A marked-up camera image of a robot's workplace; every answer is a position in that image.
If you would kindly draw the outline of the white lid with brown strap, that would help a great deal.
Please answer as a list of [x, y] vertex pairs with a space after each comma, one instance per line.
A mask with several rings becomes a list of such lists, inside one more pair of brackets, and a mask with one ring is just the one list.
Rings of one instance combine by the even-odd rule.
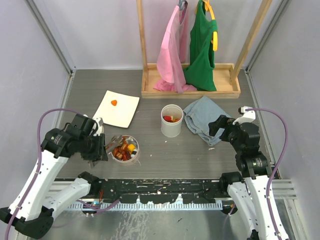
[[104, 133], [104, 127], [103, 125], [99, 125], [97, 131], [95, 132], [95, 135], [100, 136], [103, 133]]

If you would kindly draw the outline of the metal tongs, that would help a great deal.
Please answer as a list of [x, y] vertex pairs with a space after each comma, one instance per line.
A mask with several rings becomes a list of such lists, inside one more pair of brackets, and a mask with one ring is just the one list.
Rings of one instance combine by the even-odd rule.
[[110, 142], [105, 146], [106, 153], [108, 154], [112, 152], [116, 147], [122, 145], [123, 142], [124, 142], [124, 139], [122, 135], [113, 136]]

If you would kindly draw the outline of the pink metal bowl container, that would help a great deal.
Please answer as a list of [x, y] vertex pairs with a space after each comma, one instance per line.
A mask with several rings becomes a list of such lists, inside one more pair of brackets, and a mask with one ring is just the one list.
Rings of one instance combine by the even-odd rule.
[[117, 163], [129, 166], [139, 161], [140, 152], [138, 141], [130, 135], [123, 135], [120, 143], [111, 151], [110, 156]]

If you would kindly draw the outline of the blue denim shorts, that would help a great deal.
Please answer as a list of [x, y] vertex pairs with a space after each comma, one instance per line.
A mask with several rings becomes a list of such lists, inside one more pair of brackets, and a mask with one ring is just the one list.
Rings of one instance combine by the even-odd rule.
[[223, 129], [219, 129], [216, 135], [210, 136], [209, 123], [215, 122], [220, 115], [231, 117], [207, 96], [203, 96], [189, 104], [183, 110], [183, 114], [188, 129], [193, 134], [197, 134], [209, 146], [218, 144], [221, 141], [220, 136], [224, 131]]

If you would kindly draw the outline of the tall white cylinder container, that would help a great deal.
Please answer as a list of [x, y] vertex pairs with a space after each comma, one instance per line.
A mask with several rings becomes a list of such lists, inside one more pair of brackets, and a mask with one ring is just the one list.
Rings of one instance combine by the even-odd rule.
[[[180, 121], [169, 123], [163, 119], [163, 116], [174, 116], [180, 118]], [[161, 132], [168, 138], [177, 137], [181, 132], [182, 121], [184, 118], [183, 110], [176, 104], [168, 104], [164, 106], [160, 113], [161, 119]]]

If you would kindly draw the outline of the orange food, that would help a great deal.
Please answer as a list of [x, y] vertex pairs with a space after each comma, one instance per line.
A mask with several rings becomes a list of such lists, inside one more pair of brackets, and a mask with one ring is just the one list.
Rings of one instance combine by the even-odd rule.
[[180, 118], [175, 118], [172, 115], [164, 115], [162, 118], [168, 123], [176, 123], [180, 121]]

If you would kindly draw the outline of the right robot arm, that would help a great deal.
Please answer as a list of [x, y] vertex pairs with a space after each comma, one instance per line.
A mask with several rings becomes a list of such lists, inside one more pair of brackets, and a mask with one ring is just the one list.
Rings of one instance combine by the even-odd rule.
[[245, 113], [234, 119], [220, 115], [209, 123], [209, 134], [223, 129], [220, 139], [235, 150], [237, 172], [223, 173], [219, 191], [231, 197], [240, 213], [250, 240], [287, 240], [287, 234], [277, 209], [271, 182], [272, 167], [260, 151], [259, 127], [253, 123], [255, 113]]

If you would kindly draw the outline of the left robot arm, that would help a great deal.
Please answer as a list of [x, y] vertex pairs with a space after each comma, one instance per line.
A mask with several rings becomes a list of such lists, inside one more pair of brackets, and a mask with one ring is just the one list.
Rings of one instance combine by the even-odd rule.
[[23, 189], [10, 206], [0, 210], [0, 220], [7, 224], [7, 232], [14, 227], [38, 240], [70, 204], [85, 196], [99, 195], [99, 178], [85, 171], [65, 189], [46, 197], [58, 173], [75, 153], [91, 163], [108, 159], [101, 118], [76, 114], [63, 129], [53, 128], [45, 134], [39, 157]]

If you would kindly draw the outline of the white square plate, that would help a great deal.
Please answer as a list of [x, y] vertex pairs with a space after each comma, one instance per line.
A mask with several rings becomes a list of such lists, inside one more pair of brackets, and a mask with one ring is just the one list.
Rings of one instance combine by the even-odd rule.
[[107, 90], [93, 118], [102, 118], [106, 125], [127, 129], [135, 115], [140, 97]]

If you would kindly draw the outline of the green hanging tank top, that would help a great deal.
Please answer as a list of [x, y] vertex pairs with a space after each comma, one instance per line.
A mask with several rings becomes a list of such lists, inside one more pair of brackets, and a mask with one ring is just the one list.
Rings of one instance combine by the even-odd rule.
[[214, 83], [215, 51], [212, 43], [213, 34], [217, 30], [217, 21], [207, 19], [205, 2], [198, 1], [194, 25], [190, 31], [190, 64], [183, 70], [186, 83], [198, 91], [217, 90]]

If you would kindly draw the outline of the pink hanging shirt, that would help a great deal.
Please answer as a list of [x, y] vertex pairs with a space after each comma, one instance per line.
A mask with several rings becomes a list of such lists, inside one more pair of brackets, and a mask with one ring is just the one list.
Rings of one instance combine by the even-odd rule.
[[154, 85], [155, 90], [179, 94], [197, 90], [193, 85], [186, 83], [182, 68], [182, 63], [187, 60], [188, 23], [188, 14], [182, 13], [179, 7], [175, 6], [156, 62], [160, 80]]

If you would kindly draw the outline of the grey clothes hanger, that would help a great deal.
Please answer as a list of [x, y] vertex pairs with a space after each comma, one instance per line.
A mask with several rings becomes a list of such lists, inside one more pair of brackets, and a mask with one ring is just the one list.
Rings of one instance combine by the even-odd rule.
[[187, 0], [179, 0], [178, 1], [178, 7], [179, 7], [180, 11], [182, 11], [187, 6], [188, 6], [188, 1]]

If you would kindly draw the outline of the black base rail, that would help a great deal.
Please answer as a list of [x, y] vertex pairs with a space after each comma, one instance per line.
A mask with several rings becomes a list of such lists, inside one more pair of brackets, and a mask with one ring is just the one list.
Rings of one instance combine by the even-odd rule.
[[216, 179], [101, 179], [94, 187], [80, 198], [122, 204], [172, 204], [179, 197], [183, 204], [209, 204], [230, 198]]

